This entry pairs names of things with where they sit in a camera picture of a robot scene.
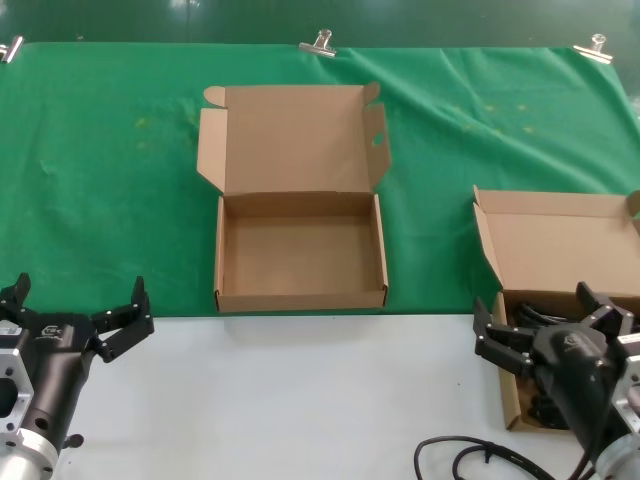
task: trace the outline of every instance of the metal clip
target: metal clip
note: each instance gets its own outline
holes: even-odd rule
[[[318,32],[318,38],[316,43],[310,45],[308,43],[301,43],[299,45],[300,50],[309,53],[315,53],[316,55],[323,55],[325,57],[335,57],[336,51],[329,46],[329,40],[331,39],[331,30],[322,29]]]
[[[13,41],[8,47],[6,45],[0,45],[0,63],[11,63],[11,60],[16,56],[16,53],[18,53],[23,43],[24,37],[18,35],[17,37],[13,37]]]
[[[596,33],[593,37],[591,37],[591,48],[579,47],[578,45],[574,45],[573,49],[580,53],[580,55],[595,60],[596,62],[609,65],[613,60],[613,57],[611,55],[602,53],[602,46],[606,41],[607,37],[605,37],[601,33]]]

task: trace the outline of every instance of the cable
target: cable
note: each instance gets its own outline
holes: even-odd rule
[[[609,418],[609,412],[611,411],[611,397],[613,396],[613,391],[614,387],[609,387],[605,392],[606,403],[602,413],[600,414],[600,418],[598,418],[596,427],[593,430],[593,438],[589,442],[589,446],[584,450],[584,454],[582,455],[580,462],[578,462],[578,466],[573,471],[568,480],[585,480],[586,478],[589,478],[591,476],[587,476],[589,474],[589,471],[587,471],[582,477],[580,475],[582,474],[584,468],[587,466],[587,463],[589,463],[589,459],[593,455],[593,452],[595,452],[595,450],[598,448],[598,444],[600,443],[600,438],[602,437],[602,433],[604,432],[604,428],[607,424],[607,419]]]
[[[604,432],[607,419],[609,417],[609,412],[611,411],[612,394],[613,388],[607,389],[607,392],[605,393],[605,398],[607,399],[607,401],[600,417],[597,420],[596,428],[593,431],[593,438],[585,449],[584,454],[582,455],[582,458],[580,458],[580,461],[578,462],[575,470],[567,480],[588,480],[595,474],[595,470],[593,467],[589,468],[586,472],[584,472],[584,474],[582,472],[587,466],[587,463],[589,463],[589,459],[593,455],[593,452],[598,448],[598,445],[600,443],[602,433]],[[533,463],[528,458],[520,455],[518,452],[514,452],[513,450],[507,447],[503,447],[502,445],[496,445],[493,442],[487,442],[486,440],[481,440],[479,438],[460,435],[433,437],[427,440],[423,440],[418,444],[415,452],[413,453],[413,468],[416,472],[417,480],[424,480],[422,478],[422,472],[420,471],[420,452],[422,452],[422,449],[428,445],[433,445],[434,443],[441,442],[469,442],[476,444],[473,447],[465,448],[460,453],[458,453],[458,455],[456,455],[451,466],[454,480],[465,480],[458,473],[458,467],[462,459],[466,455],[473,452],[484,452],[485,463],[489,463],[489,459],[493,455],[495,455],[496,457],[500,457],[503,460],[506,460],[507,462],[521,468],[525,472],[528,472],[537,480],[555,480],[549,473],[547,473],[545,470]]]
[[[416,472],[416,477],[418,480],[423,480],[422,473],[420,472],[420,452],[422,449],[428,445],[432,445],[434,443],[440,442],[470,442],[476,443],[477,445],[474,447],[468,447],[461,451],[453,461],[452,471],[453,478],[455,480],[464,480],[458,474],[458,465],[463,457],[472,452],[483,451],[485,452],[485,462],[489,463],[489,459],[491,456],[495,455],[496,457],[500,457],[507,462],[512,463],[513,465],[522,468],[526,472],[530,473],[537,480],[555,480],[549,473],[545,472],[541,467],[533,463],[526,457],[523,457],[517,452],[513,450],[503,447],[502,445],[496,445],[492,442],[487,442],[485,440],[481,440],[479,438],[474,437],[465,437],[465,436],[445,436],[445,437],[434,437],[428,440],[424,440],[418,444],[416,447],[416,451],[413,454],[413,468]]]
[[[562,323],[577,323],[580,321],[579,318],[551,315],[526,302],[518,304],[513,312],[513,318],[518,327],[533,328],[535,330],[541,327],[560,325]]]

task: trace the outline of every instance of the cardboard box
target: cardboard box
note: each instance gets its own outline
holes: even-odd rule
[[[220,312],[375,308],[388,279],[373,188],[391,156],[377,83],[210,87],[198,172],[222,193]]]
[[[586,316],[578,282],[640,314],[640,191],[628,197],[478,190],[475,216],[484,255],[502,292],[493,321],[511,323],[522,301],[562,316]],[[532,381],[500,371],[504,421],[518,431],[543,428],[527,411]]]

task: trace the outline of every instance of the green cloth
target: green cloth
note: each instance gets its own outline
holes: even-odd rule
[[[196,173],[210,85],[382,86],[393,166],[378,188],[386,313],[468,312],[499,285],[472,186],[613,192],[640,184],[640,132],[615,71],[568,49],[31,44],[0,66],[0,285],[27,304],[213,315],[218,192]]]

